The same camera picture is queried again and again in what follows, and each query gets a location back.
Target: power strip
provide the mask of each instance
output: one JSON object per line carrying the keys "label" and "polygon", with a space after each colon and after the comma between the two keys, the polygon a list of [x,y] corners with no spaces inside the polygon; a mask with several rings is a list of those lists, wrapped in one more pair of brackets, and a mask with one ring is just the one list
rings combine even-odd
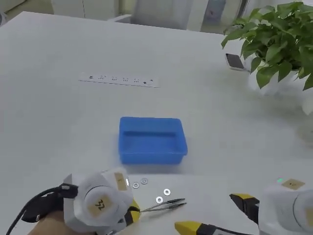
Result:
{"label": "power strip", "polygon": [[86,74],[80,76],[81,82],[97,82],[97,83],[110,83],[119,85],[139,86],[139,87],[159,87],[157,78],[135,78],[129,76],[115,76],[109,74]]}

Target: metal washer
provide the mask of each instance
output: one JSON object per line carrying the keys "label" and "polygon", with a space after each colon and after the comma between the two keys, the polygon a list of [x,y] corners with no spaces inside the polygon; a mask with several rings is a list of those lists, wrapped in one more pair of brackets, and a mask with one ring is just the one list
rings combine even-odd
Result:
{"label": "metal washer", "polygon": [[146,185],[148,183],[148,179],[142,178],[140,182],[141,182],[141,184]]}
{"label": "metal washer", "polygon": [[161,204],[163,202],[163,197],[157,197],[156,203]]}
{"label": "metal washer", "polygon": [[138,183],[138,182],[134,182],[134,183],[133,183],[133,188],[134,188],[134,189],[139,188],[139,183]]}
{"label": "metal washer", "polygon": [[163,191],[163,193],[164,193],[165,196],[171,195],[171,191],[170,191],[168,188],[166,188],[166,189]]}

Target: blue tray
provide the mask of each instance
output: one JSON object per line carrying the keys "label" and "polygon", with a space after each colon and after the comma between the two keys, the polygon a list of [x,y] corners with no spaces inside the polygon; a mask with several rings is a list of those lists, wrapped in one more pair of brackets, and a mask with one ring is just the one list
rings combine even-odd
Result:
{"label": "blue tray", "polygon": [[179,164],[188,152],[181,121],[122,117],[118,150],[123,164]]}

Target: tweezers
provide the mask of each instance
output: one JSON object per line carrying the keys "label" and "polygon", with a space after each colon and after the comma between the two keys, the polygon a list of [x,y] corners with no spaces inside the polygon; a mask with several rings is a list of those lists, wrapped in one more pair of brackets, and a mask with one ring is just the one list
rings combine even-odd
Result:
{"label": "tweezers", "polygon": [[[169,201],[166,201],[166,202],[162,202],[160,204],[157,204],[155,206],[152,206],[152,207],[149,207],[145,210],[142,210],[140,212],[157,212],[157,211],[164,211],[164,210],[170,210],[170,209],[175,209],[175,208],[178,208],[178,207],[181,207],[185,204],[187,204],[186,202],[185,203],[179,203],[179,204],[176,204],[177,202],[181,202],[181,201],[184,201],[185,198],[179,198],[179,199],[174,199],[174,200],[169,200]],[[163,206],[163,205],[167,205],[167,204],[170,204],[169,206],[167,207],[163,207],[163,208],[157,208],[157,207],[160,207],[160,206]]]}

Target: floor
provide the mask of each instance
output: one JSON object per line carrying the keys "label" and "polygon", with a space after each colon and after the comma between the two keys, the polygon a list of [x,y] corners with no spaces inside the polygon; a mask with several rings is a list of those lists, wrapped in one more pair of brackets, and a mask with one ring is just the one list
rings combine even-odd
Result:
{"label": "floor", "polygon": [[8,11],[6,13],[7,19],[10,20],[23,11],[53,14],[51,0],[26,0],[21,5],[18,5],[12,10]]}

